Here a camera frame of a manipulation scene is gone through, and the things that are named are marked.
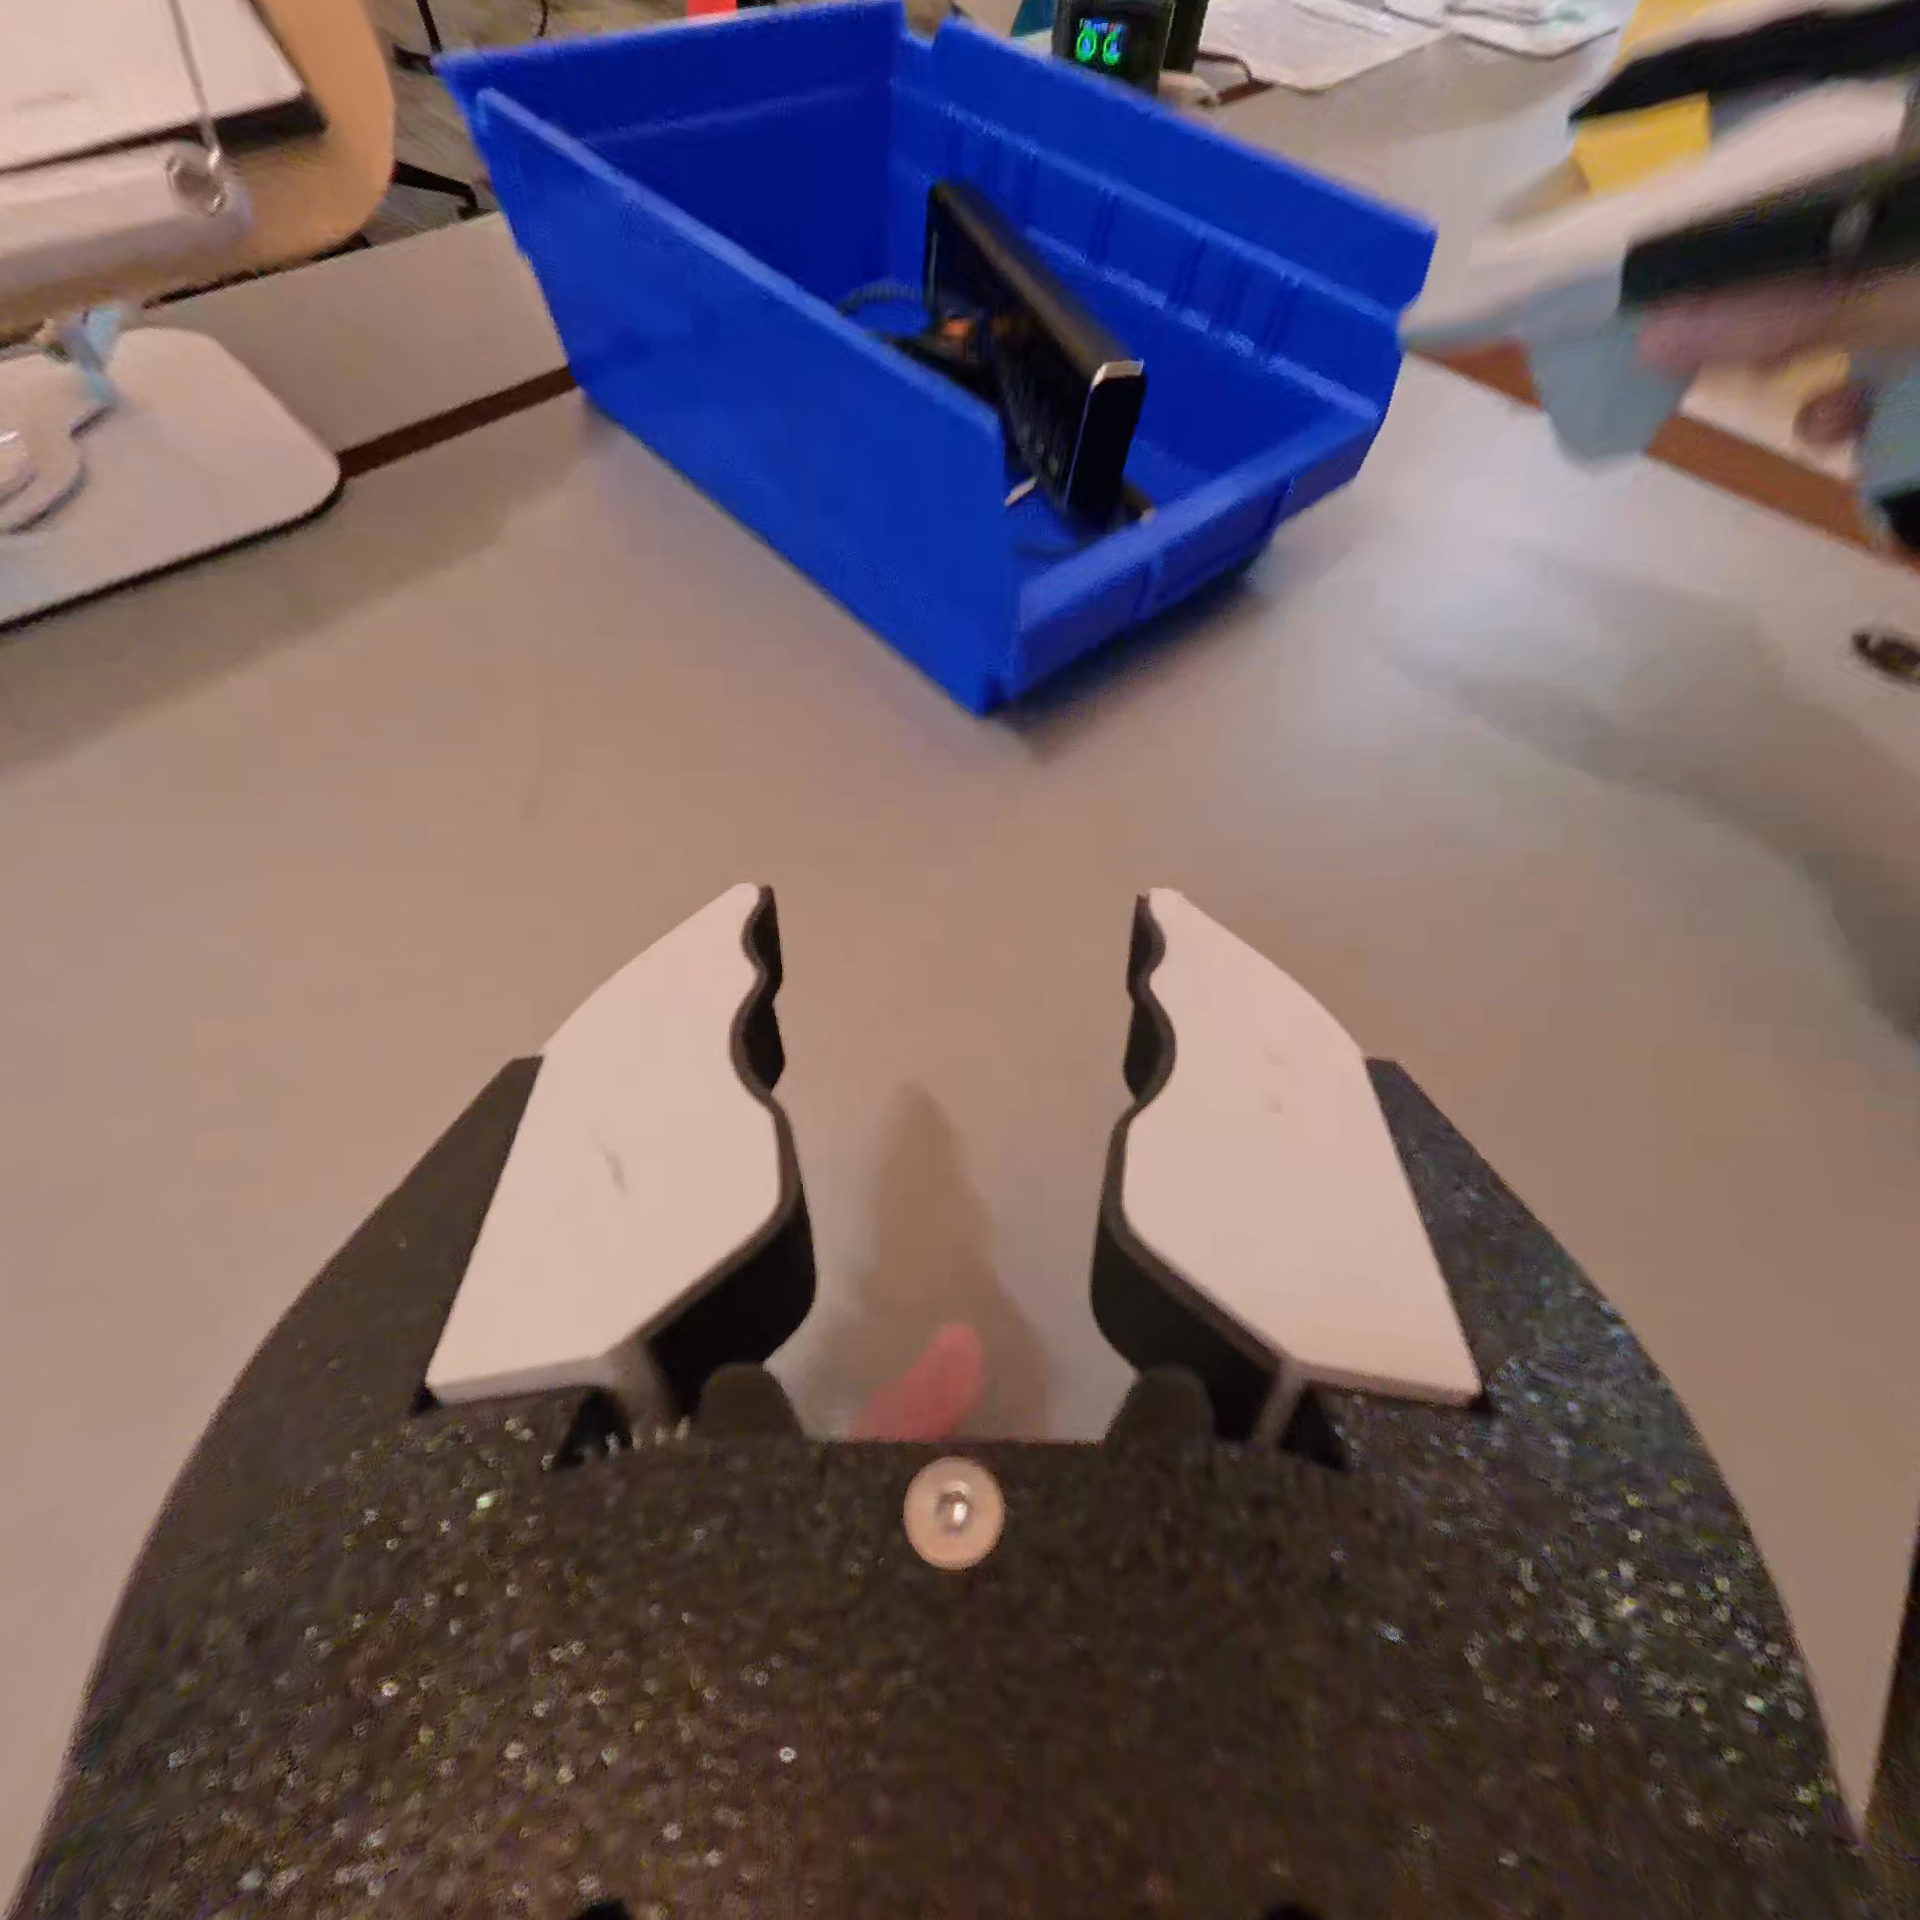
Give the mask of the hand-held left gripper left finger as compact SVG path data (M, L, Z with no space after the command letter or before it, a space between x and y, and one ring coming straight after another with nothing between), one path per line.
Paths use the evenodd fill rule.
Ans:
M424 1389L693 1410L804 1324L817 1260L776 1084L776 902L738 882L544 1043Z

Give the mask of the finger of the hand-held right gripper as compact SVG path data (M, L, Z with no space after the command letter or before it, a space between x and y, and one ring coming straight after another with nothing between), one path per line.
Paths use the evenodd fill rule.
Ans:
M1635 457L1678 410L1689 377L1643 364L1625 260L1696 207L1691 186L1523 186L1476 229L1451 283L1410 309L1407 348L1518 347L1567 457Z

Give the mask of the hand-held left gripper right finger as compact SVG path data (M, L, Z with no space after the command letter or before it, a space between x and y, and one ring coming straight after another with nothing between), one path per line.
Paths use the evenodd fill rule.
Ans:
M1114 1352L1194 1387L1228 1444L1279 1441L1310 1394L1473 1407L1451 1289L1342 1023L1168 886L1134 902L1124 987L1090 1259Z

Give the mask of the black power bank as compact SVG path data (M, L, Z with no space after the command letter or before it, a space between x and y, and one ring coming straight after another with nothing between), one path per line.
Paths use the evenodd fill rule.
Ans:
M979 186L927 190L925 299L942 347L985 380L1032 486L1090 530L1131 517L1145 364Z

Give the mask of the blue plastic bin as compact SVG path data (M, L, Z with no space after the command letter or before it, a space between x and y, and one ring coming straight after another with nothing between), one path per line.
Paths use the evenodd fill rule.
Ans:
M1427 223L1139 92L899 3L449 54L587 401L975 712L1252 563L1379 434ZM906 284L963 183L1145 364L1078 532L995 407L848 299Z

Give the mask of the grey desk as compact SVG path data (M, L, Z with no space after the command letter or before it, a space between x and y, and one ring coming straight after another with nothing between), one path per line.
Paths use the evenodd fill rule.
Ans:
M1170 884L1403 1063L1684 1398L1871 1790L1915 1515L1915 571L1405 371L1240 585L975 718L566 387L477 223L181 314L349 470L4 642L4 1905L229 1384L509 1057L776 891L834 1427L940 1324L1092 1436Z

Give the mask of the person's right hand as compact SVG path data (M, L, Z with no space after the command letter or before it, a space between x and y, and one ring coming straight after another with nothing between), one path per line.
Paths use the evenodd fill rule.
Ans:
M1804 357L1915 357L1918 274L1782 278L1643 311L1636 345L1650 368L1696 376Z

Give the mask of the yellow sticky note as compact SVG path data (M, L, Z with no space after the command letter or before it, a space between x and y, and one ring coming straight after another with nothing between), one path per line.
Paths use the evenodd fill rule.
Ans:
M1670 170L1698 164L1711 146L1706 93L1651 108L1620 108L1573 122L1573 166L1584 190L1615 196Z

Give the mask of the white paper sheets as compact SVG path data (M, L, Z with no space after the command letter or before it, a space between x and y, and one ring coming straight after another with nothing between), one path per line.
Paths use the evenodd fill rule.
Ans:
M1210 1L1198 60L1324 93L1444 41L1555 60L1615 36L1627 1Z

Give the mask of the white stand base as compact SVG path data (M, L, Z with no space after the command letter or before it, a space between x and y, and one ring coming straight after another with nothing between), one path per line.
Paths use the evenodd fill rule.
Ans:
M338 457L225 347L170 327L102 368L4 356L2 625L289 530L334 503Z

